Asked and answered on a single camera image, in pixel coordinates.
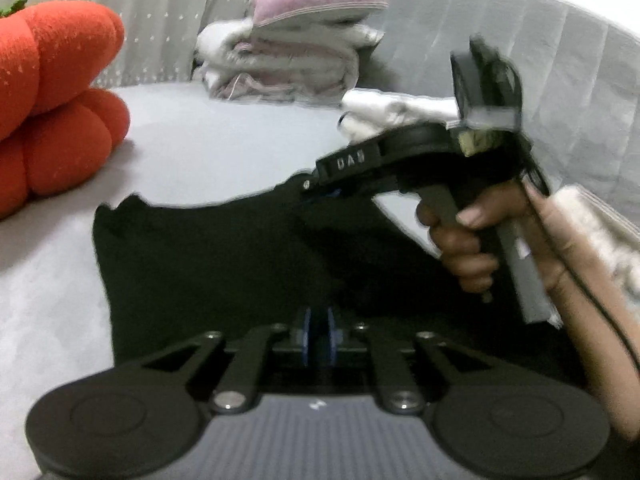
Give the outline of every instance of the screw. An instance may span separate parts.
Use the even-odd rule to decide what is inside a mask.
[[[412,410],[420,405],[418,397],[413,392],[396,392],[390,400],[398,410]]]
[[[240,392],[220,392],[213,398],[213,403],[222,410],[237,410],[245,401]]]

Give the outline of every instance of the carrot plush toy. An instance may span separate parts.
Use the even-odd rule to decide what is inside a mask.
[[[0,18],[0,218],[84,182],[122,142],[126,104],[89,86],[123,40],[120,17],[91,2]]]

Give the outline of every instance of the bed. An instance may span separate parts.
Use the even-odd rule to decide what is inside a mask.
[[[450,96],[448,53],[482,32],[516,62],[526,129],[554,187],[580,182],[640,224],[640,44],[558,0],[389,0],[363,86]],[[0,479],[37,474],[24,417],[45,391],[112,364],[95,263],[95,208],[137,192],[151,203],[223,202],[314,166],[345,139],[340,112],[208,100],[198,83],[119,89],[127,140],[95,178],[0,223]],[[415,199],[379,204],[418,241]]]

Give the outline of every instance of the pink pillow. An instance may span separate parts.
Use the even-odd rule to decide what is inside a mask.
[[[385,0],[251,0],[251,3],[255,27],[279,28],[356,21],[387,7]]]

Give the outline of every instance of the gray handle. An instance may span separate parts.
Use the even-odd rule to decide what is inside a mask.
[[[444,225],[457,224],[458,206],[449,188],[429,186],[418,190],[418,195],[429,204]],[[526,323],[557,322],[558,312],[546,294],[529,246],[519,232],[517,224],[511,220],[505,221],[496,226],[495,230],[500,240],[504,260],[509,267],[523,320]],[[487,295],[483,297],[485,301],[491,301],[491,299]]]

